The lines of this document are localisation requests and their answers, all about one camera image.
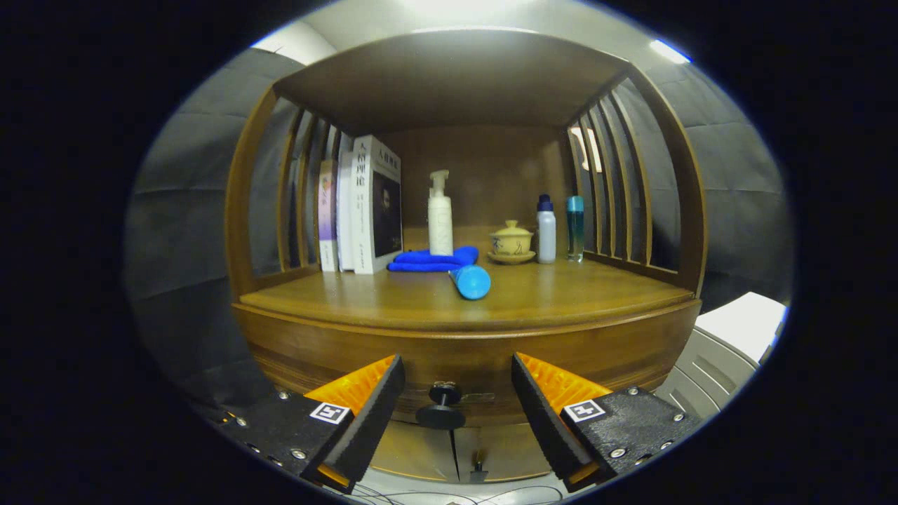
black foam pad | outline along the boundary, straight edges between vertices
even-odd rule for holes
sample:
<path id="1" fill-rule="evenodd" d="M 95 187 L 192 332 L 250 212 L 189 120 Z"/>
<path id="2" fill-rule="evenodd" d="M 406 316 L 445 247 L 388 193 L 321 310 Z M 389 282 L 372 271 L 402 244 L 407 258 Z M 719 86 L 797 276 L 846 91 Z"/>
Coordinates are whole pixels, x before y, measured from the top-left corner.
<path id="1" fill-rule="evenodd" d="M 404 387 L 405 367 L 397 354 L 356 419 L 324 458 L 324 464 L 351 483 L 362 480 Z"/>
<path id="2" fill-rule="evenodd" d="M 524 407 L 533 435 L 540 443 L 542 453 L 555 475 L 559 479 L 566 479 L 584 465 L 593 462 L 593 458 L 552 410 L 524 362 L 516 354 L 512 355 L 511 360 L 511 382 L 521 406 Z"/>

yellow ceramic cup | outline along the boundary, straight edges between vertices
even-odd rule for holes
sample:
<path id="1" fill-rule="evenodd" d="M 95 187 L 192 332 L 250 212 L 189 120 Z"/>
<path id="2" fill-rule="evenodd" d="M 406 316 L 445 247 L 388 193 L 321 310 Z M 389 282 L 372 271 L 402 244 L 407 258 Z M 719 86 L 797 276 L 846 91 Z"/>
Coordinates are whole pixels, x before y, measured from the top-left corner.
<path id="1" fill-rule="evenodd" d="M 493 252 L 496 254 L 510 254 L 518 256 L 530 251 L 530 239 L 533 233 L 517 227 L 517 221 L 506 221 L 507 228 L 502 228 L 496 233 L 489 234 L 493 239 Z"/>

shelf top panel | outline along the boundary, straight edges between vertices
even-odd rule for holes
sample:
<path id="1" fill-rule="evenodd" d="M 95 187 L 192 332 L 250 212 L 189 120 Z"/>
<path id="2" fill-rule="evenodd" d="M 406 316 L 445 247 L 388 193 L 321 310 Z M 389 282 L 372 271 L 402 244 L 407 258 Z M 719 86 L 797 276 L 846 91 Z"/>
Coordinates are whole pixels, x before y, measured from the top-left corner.
<path id="1" fill-rule="evenodd" d="M 340 52 L 275 88 L 352 136 L 471 124 L 566 128 L 628 66 L 537 33 L 427 31 Z"/>
<path id="2" fill-rule="evenodd" d="M 642 315 L 692 298 L 686 289 L 584 260 L 497 265 L 492 287 L 465 300 L 447 273 L 317 273 L 243 295 L 241 302 L 303 319 L 422 332 L 540 330 Z"/>

dark blue cap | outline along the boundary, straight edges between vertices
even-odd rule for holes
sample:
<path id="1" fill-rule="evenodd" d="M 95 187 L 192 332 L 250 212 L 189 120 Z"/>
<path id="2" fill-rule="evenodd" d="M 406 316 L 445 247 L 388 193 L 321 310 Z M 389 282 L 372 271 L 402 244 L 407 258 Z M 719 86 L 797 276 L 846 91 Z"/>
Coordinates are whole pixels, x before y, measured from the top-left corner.
<path id="1" fill-rule="evenodd" d="M 555 210 L 552 206 L 552 200 L 546 194 L 540 195 L 540 203 L 536 205 L 537 212 L 542 212 L 543 210 Z"/>

saucer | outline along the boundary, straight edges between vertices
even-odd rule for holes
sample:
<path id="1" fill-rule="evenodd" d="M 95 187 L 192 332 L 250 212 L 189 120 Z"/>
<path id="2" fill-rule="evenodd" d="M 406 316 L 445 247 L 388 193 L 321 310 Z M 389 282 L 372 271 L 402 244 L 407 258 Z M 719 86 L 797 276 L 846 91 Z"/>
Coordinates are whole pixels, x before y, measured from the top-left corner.
<path id="1" fill-rule="evenodd" d="M 487 257 L 492 261 L 505 263 L 508 265 L 524 263 L 526 261 L 532 260 L 533 256 L 536 256 L 536 251 L 527 251 L 527 253 L 525 254 L 496 254 L 494 252 L 487 252 Z"/>

